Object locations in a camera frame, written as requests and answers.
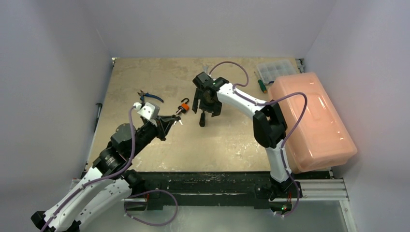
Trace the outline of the black key bunch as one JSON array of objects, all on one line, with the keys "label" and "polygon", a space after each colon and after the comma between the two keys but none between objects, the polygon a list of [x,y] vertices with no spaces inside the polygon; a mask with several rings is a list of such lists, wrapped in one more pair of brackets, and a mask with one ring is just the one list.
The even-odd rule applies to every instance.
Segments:
[{"label": "black key bunch", "polygon": [[176,116],[177,116],[177,118],[178,118],[178,121],[175,121],[174,124],[176,124],[176,123],[178,122],[181,126],[183,125],[183,123],[182,123],[182,121],[181,121],[181,117],[180,117],[180,114],[181,114],[181,113],[182,113],[182,110],[181,110],[181,109],[176,112]]}]

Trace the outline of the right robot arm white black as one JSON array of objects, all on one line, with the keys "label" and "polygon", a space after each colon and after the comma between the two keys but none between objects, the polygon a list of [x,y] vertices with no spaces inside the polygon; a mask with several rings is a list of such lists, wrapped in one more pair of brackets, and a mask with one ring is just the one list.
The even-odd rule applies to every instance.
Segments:
[{"label": "right robot arm white black", "polygon": [[196,90],[192,109],[194,112],[201,111],[200,126],[205,126],[205,113],[210,113],[212,117],[219,116],[223,104],[228,104],[249,117],[253,124],[254,138],[267,153],[273,181],[272,192],[279,197],[288,193],[291,189],[288,181],[292,171],[284,143],[287,123],[279,104],[253,98],[235,89],[225,78],[213,79],[205,72],[195,76],[193,83]]}]

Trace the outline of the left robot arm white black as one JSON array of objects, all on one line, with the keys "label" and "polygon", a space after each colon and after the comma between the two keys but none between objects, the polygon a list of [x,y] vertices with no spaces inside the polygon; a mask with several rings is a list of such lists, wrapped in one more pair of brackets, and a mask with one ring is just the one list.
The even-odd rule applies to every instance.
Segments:
[{"label": "left robot arm white black", "polygon": [[34,226],[42,232],[79,232],[95,217],[127,197],[149,197],[162,192],[135,170],[132,160],[152,140],[165,140],[179,116],[158,116],[153,121],[142,119],[135,128],[132,122],[119,125],[107,147],[69,193],[46,211],[37,211],[31,217]]}]

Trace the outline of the orange black padlock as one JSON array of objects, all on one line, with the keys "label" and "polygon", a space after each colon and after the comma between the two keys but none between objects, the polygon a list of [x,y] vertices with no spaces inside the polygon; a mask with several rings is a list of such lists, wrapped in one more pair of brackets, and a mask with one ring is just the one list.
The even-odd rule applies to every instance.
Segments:
[{"label": "orange black padlock", "polygon": [[185,114],[189,110],[189,106],[188,106],[189,101],[190,101],[189,98],[184,98],[181,100],[181,104],[178,106],[178,110],[176,112],[177,115],[181,113]]}]

